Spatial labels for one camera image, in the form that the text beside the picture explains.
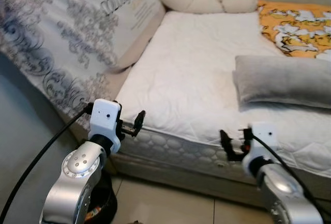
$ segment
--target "patterned headboard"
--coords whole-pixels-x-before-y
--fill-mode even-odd
[[[0,0],[0,7],[0,51],[68,116],[84,101],[115,98],[164,16],[159,0]]]

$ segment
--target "yellow patterned bedding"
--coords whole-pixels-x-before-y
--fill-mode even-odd
[[[331,6],[259,1],[262,34],[287,56],[331,60]]]

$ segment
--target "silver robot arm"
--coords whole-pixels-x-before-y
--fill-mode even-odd
[[[306,199],[303,189],[280,164],[276,158],[259,142],[258,137],[274,151],[277,149],[275,128],[268,123],[253,123],[244,129],[250,140],[250,149],[243,159],[247,174],[257,180],[266,209],[276,224],[323,224],[316,207]]]
[[[124,134],[136,136],[145,111],[139,113],[133,127],[119,119],[121,105],[97,99],[91,114],[89,141],[69,153],[62,163],[61,174],[47,195],[39,223],[82,224],[91,193],[101,178],[101,170],[110,154],[118,152]]]

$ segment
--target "gray pillow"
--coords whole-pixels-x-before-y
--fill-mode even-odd
[[[237,56],[241,103],[271,101],[331,109],[331,63],[303,57]]]

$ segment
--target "bed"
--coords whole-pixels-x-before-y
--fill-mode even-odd
[[[331,206],[330,109],[238,104],[235,56],[284,56],[261,35],[257,12],[164,15],[159,0],[2,1],[1,52],[64,120],[97,98],[120,102],[129,124],[146,110],[139,135],[111,158],[118,172],[261,206],[253,179],[227,162],[219,130],[238,148],[239,128],[269,121],[279,155]],[[72,131],[86,138],[88,119]]]

